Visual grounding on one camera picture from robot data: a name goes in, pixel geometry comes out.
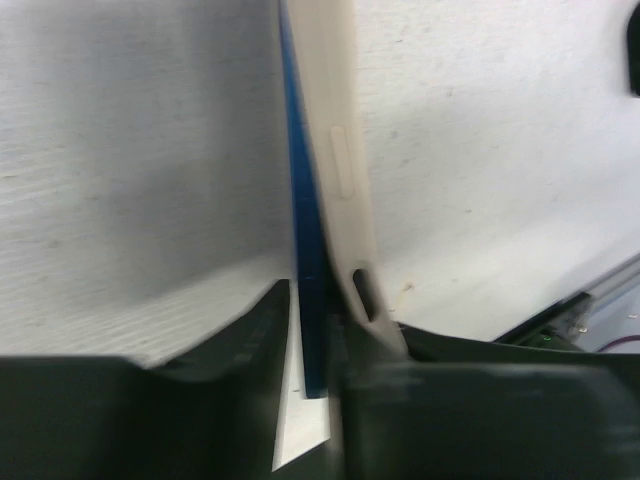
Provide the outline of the phone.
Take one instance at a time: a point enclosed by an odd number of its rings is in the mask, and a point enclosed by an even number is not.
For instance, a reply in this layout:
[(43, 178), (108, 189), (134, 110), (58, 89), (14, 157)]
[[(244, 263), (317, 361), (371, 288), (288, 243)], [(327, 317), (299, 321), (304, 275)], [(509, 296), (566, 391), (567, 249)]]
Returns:
[(376, 277), (376, 241), (356, 99), (350, 1), (285, 4), (324, 235), (351, 317), (389, 350), (407, 346)]

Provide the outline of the blue smartphone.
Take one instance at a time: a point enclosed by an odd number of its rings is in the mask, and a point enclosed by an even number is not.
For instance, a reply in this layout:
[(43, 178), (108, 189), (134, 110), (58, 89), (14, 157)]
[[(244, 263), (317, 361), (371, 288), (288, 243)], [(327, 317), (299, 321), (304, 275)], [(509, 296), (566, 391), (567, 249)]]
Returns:
[(326, 273), (327, 254), (316, 195), (311, 144), (307, 135), (292, 18), (285, 1), (279, 3), (288, 150), (292, 192), (295, 273), (298, 290), (305, 396), (326, 395)]

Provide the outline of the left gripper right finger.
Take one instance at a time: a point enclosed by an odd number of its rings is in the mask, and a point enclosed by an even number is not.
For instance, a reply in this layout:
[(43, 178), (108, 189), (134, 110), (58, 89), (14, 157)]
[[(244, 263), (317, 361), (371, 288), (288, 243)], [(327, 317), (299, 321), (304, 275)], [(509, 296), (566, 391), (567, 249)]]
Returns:
[(639, 359), (329, 328), (340, 479), (635, 479)]

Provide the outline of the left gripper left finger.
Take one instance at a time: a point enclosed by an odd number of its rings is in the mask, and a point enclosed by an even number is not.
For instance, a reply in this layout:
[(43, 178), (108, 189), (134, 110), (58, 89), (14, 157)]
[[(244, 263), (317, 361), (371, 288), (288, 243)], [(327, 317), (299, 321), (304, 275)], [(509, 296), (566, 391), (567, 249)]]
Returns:
[(289, 316), (290, 285), (280, 280), (153, 367), (116, 356), (3, 357), (2, 477), (269, 477)]

